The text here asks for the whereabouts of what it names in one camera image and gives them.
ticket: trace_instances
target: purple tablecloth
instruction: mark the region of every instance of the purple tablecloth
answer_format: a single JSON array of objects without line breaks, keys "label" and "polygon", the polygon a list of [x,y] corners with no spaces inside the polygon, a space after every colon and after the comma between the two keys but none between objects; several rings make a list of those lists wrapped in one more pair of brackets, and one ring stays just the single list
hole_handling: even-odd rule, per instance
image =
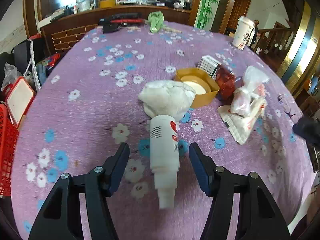
[{"label": "purple tablecloth", "polygon": [[[292,134],[292,121],[278,102],[279,94],[288,94],[291,114],[300,116],[292,96],[247,47],[241,51],[227,36],[167,24],[182,33],[152,34],[148,26],[110,34],[94,29],[55,67],[28,111],[15,154],[12,205],[23,239],[60,174],[87,173],[113,155],[121,141],[129,144],[130,159],[118,191],[107,199],[120,239],[199,239],[212,199],[200,190],[190,164],[192,142],[233,173],[258,172],[287,223],[292,220],[314,179],[305,141]],[[220,101],[190,109],[177,123],[175,208],[159,210],[148,158],[150,118],[137,95],[146,82],[172,79],[176,69],[195,66],[207,54],[233,68],[236,76],[253,65],[270,77],[266,117],[257,120],[241,146],[217,112]],[[80,201],[84,237],[90,239],[84,196]],[[235,236],[237,214],[234,209],[228,239]]]}]

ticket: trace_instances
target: yellow box on counter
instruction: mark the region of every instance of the yellow box on counter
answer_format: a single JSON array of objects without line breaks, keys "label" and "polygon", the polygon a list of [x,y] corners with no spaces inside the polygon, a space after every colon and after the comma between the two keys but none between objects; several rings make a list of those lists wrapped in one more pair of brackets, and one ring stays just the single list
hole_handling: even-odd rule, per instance
[{"label": "yellow box on counter", "polygon": [[178,69],[174,80],[195,82],[205,90],[206,93],[196,95],[191,105],[192,108],[210,104],[220,89],[218,84],[205,71],[199,68]]},{"label": "yellow box on counter", "polygon": [[103,0],[100,1],[99,8],[108,8],[116,6],[116,0]]}]

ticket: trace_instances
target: small white bottle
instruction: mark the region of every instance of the small white bottle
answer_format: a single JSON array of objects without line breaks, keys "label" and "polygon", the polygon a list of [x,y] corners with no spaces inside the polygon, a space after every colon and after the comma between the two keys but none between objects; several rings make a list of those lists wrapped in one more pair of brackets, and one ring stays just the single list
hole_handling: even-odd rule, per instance
[{"label": "small white bottle", "polygon": [[158,115],[150,122],[150,169],[158,191],[159,208],[173,208],[180,167],[175,119]]}]

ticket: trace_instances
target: green cloth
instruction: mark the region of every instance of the green cloth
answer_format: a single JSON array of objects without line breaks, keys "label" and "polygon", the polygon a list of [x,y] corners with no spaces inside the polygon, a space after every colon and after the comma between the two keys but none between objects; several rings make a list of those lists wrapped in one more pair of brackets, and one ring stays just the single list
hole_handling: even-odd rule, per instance
[{"label": "green cloth", "polygon": [[163,25],[163,21],[164,21],[163,13],[161,11],[150,13],[148,16],[148,21],[151,24],[150,31],[152,33],[158,32],[164,26]]}]

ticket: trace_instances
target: small white box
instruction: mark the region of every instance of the small white box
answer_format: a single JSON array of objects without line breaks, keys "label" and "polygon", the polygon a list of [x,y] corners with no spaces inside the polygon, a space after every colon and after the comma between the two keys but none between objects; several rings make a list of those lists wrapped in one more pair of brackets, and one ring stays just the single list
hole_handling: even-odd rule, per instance
[{"label": "small white box", "polygon": [[218,65],[221,63],[210,55],[202,56],[197,68],[204,70],[213,80],[216,80]]}]

